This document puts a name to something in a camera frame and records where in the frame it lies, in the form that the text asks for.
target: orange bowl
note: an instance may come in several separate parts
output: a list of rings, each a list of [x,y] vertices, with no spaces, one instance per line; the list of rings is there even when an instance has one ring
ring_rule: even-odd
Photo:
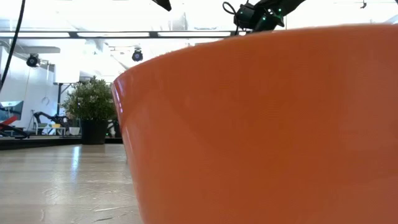
[[[397,26],[253,34],[113,85],[146,224],[398,223]]]

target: ceiling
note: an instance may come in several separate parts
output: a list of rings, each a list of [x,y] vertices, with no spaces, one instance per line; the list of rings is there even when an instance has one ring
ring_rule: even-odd
[[[234,30],[233,16],[221,7],[224,0],[171,0],[167,12],[151,0],[35,0],[27,1],[22,31],[167,31]],[[245,0],[229,0],[237,9]],[[285,18],[279,30],[339,24],[386,22],[398,14],[395,0],[306,0]],[[14,30],[21,0],[0,0],[0,32]],[[144,60],[216,39],[103,39],[29,40],[22,47],[58,47],[61,54],[42,54],[51,63],[74,60],[81,75],[97,75],[112,81],[120,72],[136,65],[135,48]]]

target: spotlight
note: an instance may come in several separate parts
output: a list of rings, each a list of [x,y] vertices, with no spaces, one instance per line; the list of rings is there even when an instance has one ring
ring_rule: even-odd
[[[141,49],[136,49],[131,58],[135,62],[142,61],[142,59],[144,59],[144,56],[142,56]]]
[[[40,65],[39,55],[31,54],[26,60],[26,65],[31,68],[37,68]]]

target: potted plant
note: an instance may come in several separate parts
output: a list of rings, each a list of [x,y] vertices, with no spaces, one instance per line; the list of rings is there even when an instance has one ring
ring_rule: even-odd
[[[81,121],[82,144],[104,144],[108,120],[114,116],[109,85],[96,77],[73,86],[63,103],[67,113]]]

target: light fixture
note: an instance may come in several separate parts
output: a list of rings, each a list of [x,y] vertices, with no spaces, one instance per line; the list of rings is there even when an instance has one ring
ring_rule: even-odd
[[[79,37],[149,37],[148,32],[79,32]]]
[[[184,32],[158,32],[159,37],[228,37],[231,32],[215,31],[184,31]]]
[[[40,66],[40,60],[38,54],[30,54],[30,57],[26,60],[26,65],[30,68],[37,68]]]
[[[14,32],[0,32],[0,37],[8,37],[13,38],[15,35]],[[18,37],[53,37],[53,38],[61,38],[61,37],[69,37],[69,33],[67,32],[19,32]]]
[[[131,59],[135,62],[142,61],[142,59],[144,59],[144,56],[142,55],[141,49],[135,49]]]

